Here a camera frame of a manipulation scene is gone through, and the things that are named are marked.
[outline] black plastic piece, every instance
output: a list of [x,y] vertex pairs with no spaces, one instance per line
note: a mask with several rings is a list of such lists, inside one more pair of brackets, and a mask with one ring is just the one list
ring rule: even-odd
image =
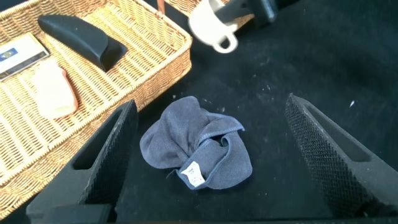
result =
[[290,94],[285,115],[335,216],[398,215],[398,172],[308,101]]
[[105,72],[110,70],[127,51],[122,43],[75,16],[46,15],[40,16],[38,22],[44,32]]
[[109,206],[109,215],[105,221],[114,222],[114,208],[124,183],[129,155],[134,141],[137,141],[137,124],[138,115],[134,101],[117,108],[27,206],[26,214],[31,220],[42,222],[43,218],[52,217],[48,212],[72,213],[73,207],[68,206],[95,204],[102,207],[76,206],[75,212],[80,214],[78,210],[85,208],[92,211],[91,219],[98,220]]
[[42,224],[107,223],[111,205],[67,205],[45,213]]
[[254,14],[257,24],[264,26],[276,20],[278,5],[275,0],[231,0],[224,7],[217,10],[215,14],[223,23]]

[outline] wicker basket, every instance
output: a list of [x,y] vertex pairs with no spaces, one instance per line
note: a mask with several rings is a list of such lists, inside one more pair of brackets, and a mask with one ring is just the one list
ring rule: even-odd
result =
[[[44,34],[42,14],[76,15],[128,51],[108,72]],[[41,117],[31,82],[34,65],[0,83],[0,219],[41,191],[119,105],[142,109],[191,68],[192,38],[142,0],[30,0],[0,13],[0,44],[33,33],[68,73],[76,113]]]
[[[228,3],[230,0],[222,0],[224,4]],[[176,10],[180,11],[182,14],[189,16],[193,9],[196,8],[197,4],[200,0],[165,0],[165,2],[169,3]],[[249,22],[254,15],[250,14],[247,16],[243,16],[236,19],[238,23],[238,27],[242,27],[245,23]]]

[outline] soap bar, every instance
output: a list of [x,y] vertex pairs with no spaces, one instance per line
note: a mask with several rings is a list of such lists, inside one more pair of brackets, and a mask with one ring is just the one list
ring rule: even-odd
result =
[[67,73],[58,66],[56,60],[40,63],[33,83],[37,90],[37,108],[44,118],[61,118],[77,110],[77,99],[68,82]]

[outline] black mesh surface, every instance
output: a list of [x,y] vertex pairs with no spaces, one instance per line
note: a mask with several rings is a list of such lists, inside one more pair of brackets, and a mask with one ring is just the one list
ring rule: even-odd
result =
[[338,217],[353,217],[371,202],[372,196],[358,182],[318,124],[312,121],[306,107],[317,110],[309,102],[290,95],[285,109],[289,126],[331,211]]
[[137,128],[137,111],[134,102],[122,105],[113,116],[118,120],[98,155],[93,175],[79,203],[115,206],[118,201]]

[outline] mug handle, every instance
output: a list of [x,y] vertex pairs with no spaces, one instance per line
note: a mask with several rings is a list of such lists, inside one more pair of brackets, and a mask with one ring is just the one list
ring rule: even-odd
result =
[[228,41],[229,41],[229,46],[228,46],[226,49],[223,48],[223,47],[220,45],[220,43],[213,44],[213,48],[214,48],[217,52],[222,53],[222,54],[227,54],[227,53],[230,53],[230,52],[232,52],[233,50],[235,50],[236,47],[238,46],[238,40],[236,39],[235,35],[234,35],[232,32],[226,34],[226,38],[227,38]]

